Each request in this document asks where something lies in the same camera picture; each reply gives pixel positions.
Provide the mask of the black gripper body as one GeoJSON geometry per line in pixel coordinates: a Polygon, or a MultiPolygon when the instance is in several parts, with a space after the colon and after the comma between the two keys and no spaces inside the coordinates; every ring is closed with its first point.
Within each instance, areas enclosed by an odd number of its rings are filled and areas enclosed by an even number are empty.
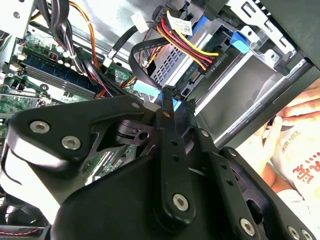
{"type": "Polygon", "coordinates": [[[53,240],[185,240],[196,218],[188,146],[173,125],[143,134],[137,159],[73,193],[53,240]]]}

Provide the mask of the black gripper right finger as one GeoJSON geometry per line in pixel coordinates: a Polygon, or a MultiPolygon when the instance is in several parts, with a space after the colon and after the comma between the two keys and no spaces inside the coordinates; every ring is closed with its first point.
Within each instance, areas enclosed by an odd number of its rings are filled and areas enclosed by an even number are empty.
{"type": "Polygon", "coordinates": [[[185,240],[313,240],[315,235],[230,147],[217,149],[183,102],[196,216],[185,240]]]}

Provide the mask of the person's left hand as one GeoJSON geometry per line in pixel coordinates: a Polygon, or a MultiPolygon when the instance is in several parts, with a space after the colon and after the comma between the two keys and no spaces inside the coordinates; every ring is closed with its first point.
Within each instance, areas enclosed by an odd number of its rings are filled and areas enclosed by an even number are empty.
{"type": "Polygon", "coordinates": [[[275,153],[281,135],[283,119],[276,116],[269,131],[267,131],[267,125],[266,122],[236,148],[236,151],[259,176],[262,176],[266,164],[275,153]]]}

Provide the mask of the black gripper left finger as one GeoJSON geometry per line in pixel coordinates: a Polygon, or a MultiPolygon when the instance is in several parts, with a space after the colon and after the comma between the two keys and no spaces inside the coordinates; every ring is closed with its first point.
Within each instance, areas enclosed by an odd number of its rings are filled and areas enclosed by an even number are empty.
{"type": "Polygon", "coordinates": [[[178,120],[173,98],[163,92],[159,108],[120,95],[20,111],[6,136],[6,191],[41,210],[54,224],[73,194],[86,160],[124,145],[141,146],[157,124],[178,120]]]}

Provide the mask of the person's right hand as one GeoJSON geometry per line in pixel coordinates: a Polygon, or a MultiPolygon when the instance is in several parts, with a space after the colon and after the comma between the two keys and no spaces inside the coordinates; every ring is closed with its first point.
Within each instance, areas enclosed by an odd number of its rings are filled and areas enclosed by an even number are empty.
{"type": "Polygon", "coordinates": [[[278,114],[290,121],[300,121],[303,117],[318,118],[320,116],[320,79],[318,78],[278,114]]]}

